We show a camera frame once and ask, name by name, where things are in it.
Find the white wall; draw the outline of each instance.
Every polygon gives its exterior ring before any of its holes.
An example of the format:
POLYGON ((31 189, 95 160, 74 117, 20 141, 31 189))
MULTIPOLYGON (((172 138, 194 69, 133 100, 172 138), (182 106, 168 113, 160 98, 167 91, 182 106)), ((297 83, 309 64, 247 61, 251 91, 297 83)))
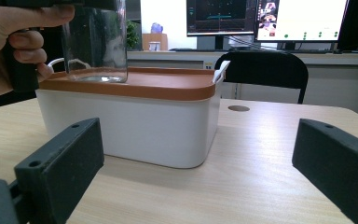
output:
POLYGON ((197 38, 186 36, 186 0, 141 0, 142 34, 150 34, 153 22, 163 26, 168 49, 197 48, 197 38))

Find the computer monitor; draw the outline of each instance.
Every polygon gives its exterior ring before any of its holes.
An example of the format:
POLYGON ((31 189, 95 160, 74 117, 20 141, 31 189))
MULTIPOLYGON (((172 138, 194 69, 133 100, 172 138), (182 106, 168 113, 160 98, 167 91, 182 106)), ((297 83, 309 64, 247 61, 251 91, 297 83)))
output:
POLYGON ((348 0, 259 0, 255 42, 338 42, 348 0))
POLYGON ((186 0, 187 36, 215 36, 223 49, 224 36, 255 33, 256 0, 186 0))

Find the orange lid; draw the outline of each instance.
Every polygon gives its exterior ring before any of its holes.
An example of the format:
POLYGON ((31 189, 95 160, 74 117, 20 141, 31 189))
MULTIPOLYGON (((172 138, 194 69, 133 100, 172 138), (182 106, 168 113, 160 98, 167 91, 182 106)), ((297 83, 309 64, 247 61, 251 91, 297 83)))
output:
POLYGON ((214 96, 214 70, 129 67, 125 83, 72 81, 65 72, 39 83, 40 90, 73 91, 175 101, 214 96))

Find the monitor stand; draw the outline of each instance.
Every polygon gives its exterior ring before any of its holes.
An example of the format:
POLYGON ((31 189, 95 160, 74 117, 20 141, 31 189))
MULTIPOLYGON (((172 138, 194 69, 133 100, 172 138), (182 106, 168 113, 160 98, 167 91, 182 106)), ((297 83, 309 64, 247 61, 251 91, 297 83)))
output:
POLYGON ((290 50, 296 49, 296 42, 284 43, 284 49, 290 49, 290 50))
POLYGON ((217 35, 214 37, 214 49, 223 49, 224 37, 217 35))

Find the cable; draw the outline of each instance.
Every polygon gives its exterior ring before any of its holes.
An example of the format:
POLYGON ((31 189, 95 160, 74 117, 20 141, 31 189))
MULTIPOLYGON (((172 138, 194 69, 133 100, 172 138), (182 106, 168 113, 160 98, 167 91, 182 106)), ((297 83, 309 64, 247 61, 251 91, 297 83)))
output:
POLYGON ((245 45, 249 45, 251 47, 254 47, 254 48, 257 48, 257 49, 277 49, 277 48, 274 48, 274 47, 268 47, 268 46, 259 46, 259 45, 256 45, 252 42, 247 42, 247 41, 243 41, 241 39, 238 39, 237 37, 231 35, 230 37, 225 37, 225 39, 231 39, 239 44, 245 44, 245 45))

